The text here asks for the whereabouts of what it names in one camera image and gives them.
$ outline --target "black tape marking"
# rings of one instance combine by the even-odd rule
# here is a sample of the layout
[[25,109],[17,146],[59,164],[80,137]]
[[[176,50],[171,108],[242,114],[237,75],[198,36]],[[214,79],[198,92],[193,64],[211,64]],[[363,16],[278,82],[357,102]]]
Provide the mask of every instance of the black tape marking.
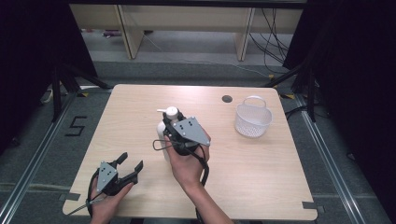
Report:
[[67,133],[64,136],[67,136],[67,137],[79,137],[79,136],[81,136],[82,130],[84,130],[85,126],[74,125],[74,123],[76,122],[77,119],[86,119],[86,118],[87,118],[87,116],[75,116],[73,118],[73,121],[70,124],[69,128],[77,128],[77,129],[79,129],[79,132],[78,133]]
[[303,209],[317,209],[315,203],[303,202]]

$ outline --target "plastic basket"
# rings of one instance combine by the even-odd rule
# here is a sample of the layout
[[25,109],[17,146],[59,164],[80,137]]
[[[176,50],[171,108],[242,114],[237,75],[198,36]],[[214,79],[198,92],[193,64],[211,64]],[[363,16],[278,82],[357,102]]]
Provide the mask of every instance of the plastic basket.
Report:
[[[263,105],[250,105],[247,101],[260,100]],[[247,137],[260,137],[273,120],[272,112],[260,96],[249,96],[236,106],[235,129]]]

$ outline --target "black cable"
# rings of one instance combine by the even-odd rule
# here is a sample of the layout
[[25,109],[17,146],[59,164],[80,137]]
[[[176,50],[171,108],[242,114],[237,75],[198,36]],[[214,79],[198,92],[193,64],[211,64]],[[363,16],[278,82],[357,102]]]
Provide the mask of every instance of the black cable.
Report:
[[294,108],[291,111],[288,111],[288,112],[285,113],[286,119],[289,119],[290,116],[293,115],[295,112],[306,111],[306,110],[307,110],[307,106],[306,105],[302,105],[302,106],[299,106],[297,108]]
[[[286,49],[289,49],[288,46],[286,46],[285,44],[283,44],[282,41],[280,41],[280,40],[277,38],[277,32],[276,32],[276,31],[274,32],[274,28],[270,25],[270,22],[268,21],[267,17],[265,16],[265,12],[264,12],[264,9],[263,9],[263,8],[262,8],[262,15],[264,16],[265,20],[267,21],[267,24],[268,24],[268,26],[269,26],[269,28],[270,28],[271,34],[274,35],[274,38],[276,39],[276,42],[278,42],[280,45],[283,45],[283,47],[285,47]],[[275,29],[276,29],[276,8],[273,8],[273,24],[275,25]]]
[[71,216],[73,214],[75,214],[76,212],[78,212],[79,210],[87,207],[88,212],[90,213],[90,216],[92,217],[92,205],[91,205],[91,201],[95,200],[97,197],[99,197],[99,195],[102,194],[102,191],[99,192],[95,197],[93,197],[91,199],[91,194],[92,194],[92,182],[93,180],[99,175],[99,169],[96,170],[96,172],[92,175],[91,177],[91,181],[90,181],[90,185],[88,186],[88,198],[85,201],[85,204],[78,207],[77,209],[75,209],[74,211],[70,212],[69,214],[67,214],[67,216]]
[[279,38],[277,38],[277,31],[276,31],[276,8],[273,8],[273,35],[274,38],[276,40],[277,43],[277,48],[279,50],[280,55],[282,56],[282,59],[285,60],[286,54],[285,52],[283,52],[282,48],[281,48],[281,44],[283,45],[283,43],[279,40]]
[[268,69],[268,71],[272,72],[272,73],[277,73],[277,74],[285,74],[282,72],[277,72],[272,70],[271,68],[268,67],[266,60],[265,60],[265,54],[269,54],[272,58],[274,58],[275,60],[277,60],[279,63],[283,63],[281,59],[279,59],[278,57],[276,57],[276,55],[272,52],[270,52],[268,49],[266,49],[265,47],[263,47],[262,45],[260,45],[251,34],[249,34],[251,39],[253,40],[253,42],[255,43],[255,45],[264,52],[264,66],[266,69]]
[[[273,71],[273,70],[271,70],[268,66],[267,66],[267,63],[266,63],[266,52],[268,52],[268,50],[267,50],[267,48],[268,48],[268,45],[269,45],[269,43],[270,43],[270,41],[271,41],[271,36],[274,34],[274,32],[273,32],[273,28],[272,28],[272,26],[271,26],[271,24],[270,24],[270,22],[268,21],[268,19],[267,19],[267,17],[266,17],[266,15],[265,15],[265,13],[264,13],[264,10],[262,9],[262,15],[264,16],[264,18],[265,18],[265,20],[266,20],[266,22],[267,22],[267,24],[268,24],[268,27],[270,28],[270,35],[269,35],[269,37],[268,37],[268,41],[267,41],[267,43],[266,43],[266,45],[265,45],[265,52],[264,52],[264,65],[265,65],[265,67],[269,70],[269,71],[271,71],[271,72],[273,72],[273,73],[278,73],[278,74],[285,74],[285,73],[280,73],[280,72],[277,72],[277,71]],[[280,62],[280,63],[283,63],[283,60],[281,60],[281,59],[279,59],[278,57],[276,57],[277,59],[278,59],[278,61]]]

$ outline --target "wire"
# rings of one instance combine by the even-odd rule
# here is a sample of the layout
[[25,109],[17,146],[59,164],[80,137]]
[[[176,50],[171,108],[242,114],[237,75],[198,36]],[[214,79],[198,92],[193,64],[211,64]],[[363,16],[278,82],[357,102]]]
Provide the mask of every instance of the wire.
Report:
[[102,194],[102,192],[98,193],[95,197],[93,197],[92,200],[90,200],[89,202],[85,203],[84,205],[82,205],[82,206],[76,208],[74,211],[72,211],[71,213],[67,214],[67,216],[71,216],[71,215],[75,214],[76,212],[78,212],[79,210],[81,210],[81,209],[87,207],[88,204],[92,204],[92,202],[94,202],[94,200],[95,200],[99,195],[101,195],[101,194]]
[[[163,49],[160,48],[160,47],[158,47],[158,46],[154,43],[154,41],[152,41],[152,40],[151,40],[150,38],[148,38],[146,35],[143,35],[143,37],[145,37],[155,48],[159,49],[162,53],[164,53]],[[247,71],[247,72],[252,72],[252,73],[259,74],[259,75],[261,75],[261,76],[263,76],[263,77],[269,77],[269,76],[267,76],[267,75],[265,75],[265,74],[263,74],[263,73],[261,73],[261,72],[259,72],[259,71],[247,69],[247,68],[244,68],[244,67],[241,67],[241,66],[238,66],[238,65],[235,65],[235,64],[231,64],[231,63],[213,63],[213,62],[210,62],[210,61],[191,61],[191,60],[186,60],[186,59],[174,59],[174,58],[169,58],[169,57],[167,57],[167,56],[163,56],[163,57],[169,59],[170,61],[174,61],[174,62],[187,62],[187,63],[203,63],[203,64],[230,65],[230,66],[236,67],[236,68],[238,68],[238,69],[241,69],[241,70],[244,70],[244,71]]]
[[[264,12],[263,8],[262,8],[262,15],[264,16],[265,21],[267,22],[267,25],[268,25],[268,27],[269,27],[269,29],[270,29],[270,35],[269,35],[268,39],[266,39],[266,38],[261,34],[261,37],[266,41],[265,47],[261,46],[261,45],[253,38],[253,36],[252,36],[251,34],[250,34],[250,37],[253,39],[253,42],[256,44],[256,46],[258,46],[259,49],[261,49],[261,50],[264,52],[264,65],[265,65],[265,67],[266,67],[268,70],[270,70],[271,72],[273,72],[273,73],[285,74],[285,73],[279,73],[279,72],[277,72],[277,71],[271,70],[271,69],[267,66],[267,63],[266,63],[266,56],[267,56],[267,55],[271,56],[272,58],[274,58],[275,60],[277,60],[277,61],[280,62],[280,63],[284,63],[284,60],[285,60],[285,57],[286,57],[286,53],[284,52],[284,50],[288,50],[288,47],[287,47],[285,44],[283,44],[283,43],[279,40],[279,38],[277,37],[277,33],[276,33],[276,9],[273,8],[272,11],[273,11],[273,21],[272,21],[272,25],[271,25],[270,22],[269,22],[269,20],[268,20],[268,18],[267,18],[267,16],[265,15],[265,12]],[[273,44],[273,43],[271,43],[271,36],[273,36],[274,39],[276,40],[276,45]],[[268,50],[268,45],[270,45],[270,44],[278,48],[279,54],[280,54],[280,57],[281,57],[281,58],[277,57],[274,53],[272,53],[272,52],[270,52],[270,51]]]

